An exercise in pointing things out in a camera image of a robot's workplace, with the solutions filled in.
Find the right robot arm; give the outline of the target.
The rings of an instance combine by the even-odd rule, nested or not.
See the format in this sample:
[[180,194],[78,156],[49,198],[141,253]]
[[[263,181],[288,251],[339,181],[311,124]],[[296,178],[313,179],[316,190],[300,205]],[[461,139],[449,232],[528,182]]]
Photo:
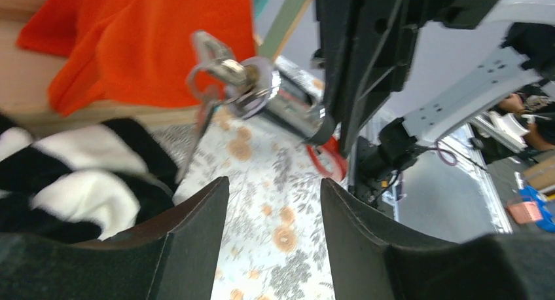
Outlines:
[[355,179],[377,193],[392,171],[516,88],[554,79],[554,0],[315,0],[325,72],[323,103],[341,126],[334,152],[346,157],[359,131],[403,89],[420,28],[427,22],[474,29],[510,22],[502,43],[468,75],[380,131],[380,144],[355,162]]

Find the red cable lock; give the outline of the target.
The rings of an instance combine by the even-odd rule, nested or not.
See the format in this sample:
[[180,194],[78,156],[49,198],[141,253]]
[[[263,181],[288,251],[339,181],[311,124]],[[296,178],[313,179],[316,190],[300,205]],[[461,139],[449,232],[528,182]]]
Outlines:
[[321,83],[282,56],[275,63],[256,56],[242,64],[256,68],[259,81],[244,95],[236,86],[225,87],[226,97],[236,99],[228,106],[229,112],[266,132],[304,145],[323,177],[342,181],[348,162],[338,150],[336,123],[321,103]]

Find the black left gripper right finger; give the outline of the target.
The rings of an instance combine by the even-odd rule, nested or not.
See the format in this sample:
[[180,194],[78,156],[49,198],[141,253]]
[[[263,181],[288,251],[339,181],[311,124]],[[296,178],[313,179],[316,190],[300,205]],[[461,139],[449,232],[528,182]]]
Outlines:
[[321,210],[337,299],[553,299],[554,235],[456,244],[404,226],[331,179]]

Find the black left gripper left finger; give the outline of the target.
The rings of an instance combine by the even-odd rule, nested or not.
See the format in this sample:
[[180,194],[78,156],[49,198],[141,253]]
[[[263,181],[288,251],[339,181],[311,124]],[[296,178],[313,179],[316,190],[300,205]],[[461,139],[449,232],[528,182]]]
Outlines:
[[222,176],[107,240],[1,235],[2,299],[209,299],[229,199]]

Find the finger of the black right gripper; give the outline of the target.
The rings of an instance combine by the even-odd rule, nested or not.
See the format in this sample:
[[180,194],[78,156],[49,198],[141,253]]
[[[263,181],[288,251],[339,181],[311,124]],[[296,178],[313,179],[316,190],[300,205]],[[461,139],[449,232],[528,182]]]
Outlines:
[[392,77],[414,46],[420,27],[435,8],[430,0],[316,0],[320,50],[325,73],[323,103],[340,124],[338,151],[346,157],[367,119],[366,103],[374,113],[389,97],[367,91]]

